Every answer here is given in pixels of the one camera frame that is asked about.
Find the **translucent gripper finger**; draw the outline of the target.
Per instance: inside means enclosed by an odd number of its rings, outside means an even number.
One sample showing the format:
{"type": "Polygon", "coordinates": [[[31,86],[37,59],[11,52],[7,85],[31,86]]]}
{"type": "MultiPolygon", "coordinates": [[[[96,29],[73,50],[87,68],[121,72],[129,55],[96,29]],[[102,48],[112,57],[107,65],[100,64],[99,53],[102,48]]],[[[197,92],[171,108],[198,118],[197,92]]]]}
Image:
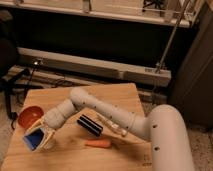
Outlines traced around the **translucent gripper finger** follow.
{"type": "Polygon", "coordinates": [[[44,145],[45,145],[53,137],[54,131],[51,129],[46,129],[46,128],[38,128],[38,129],[41,129],[44,133],[44,145]]]}
{"type": "Polygon", "coordinates": [[[39,149],[39,148],[43,148],[44,147],[44,137],[43,137],[43,139],[42,139],[42,141],[41,141],[41,143],[39,144],[39,146],[35,149],[35,150],[37,150],[37,149],[39,149]]]}

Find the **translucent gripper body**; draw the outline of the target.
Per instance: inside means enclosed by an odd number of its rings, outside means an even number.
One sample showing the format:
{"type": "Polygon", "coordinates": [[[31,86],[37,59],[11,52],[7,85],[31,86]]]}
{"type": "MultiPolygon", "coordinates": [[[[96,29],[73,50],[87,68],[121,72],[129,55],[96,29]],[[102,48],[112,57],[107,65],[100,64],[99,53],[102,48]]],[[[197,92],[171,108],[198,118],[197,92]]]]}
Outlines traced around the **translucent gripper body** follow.
{"type": "Polygon", "coordinates": [[[42,119],[38,119],[37,121],[35,121],[26,131],[25,135],[30,135],[34,130],[38,129],[38,128],[46,128],[46,129],[51,129],[47,124],[44,123],[44,121],[42,119]]]}

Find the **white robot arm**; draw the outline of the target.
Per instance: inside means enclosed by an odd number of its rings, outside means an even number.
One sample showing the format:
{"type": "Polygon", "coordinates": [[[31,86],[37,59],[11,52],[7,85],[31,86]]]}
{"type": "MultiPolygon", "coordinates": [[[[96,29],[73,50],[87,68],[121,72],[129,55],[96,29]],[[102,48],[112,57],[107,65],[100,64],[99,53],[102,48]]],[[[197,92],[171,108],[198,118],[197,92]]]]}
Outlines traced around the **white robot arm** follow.
{"type": "Polygon", "coordinates": [[[185,122],[173,106],[163,104],[147,117],[128,112],[97,99],[80,87],[70,97],[35,121],[23,136],[34,151],[49,143],[66,121],[84,108],[90,108],[136,137],[149,141],[152,147],[153,171],[195,171],[185,122]]]}

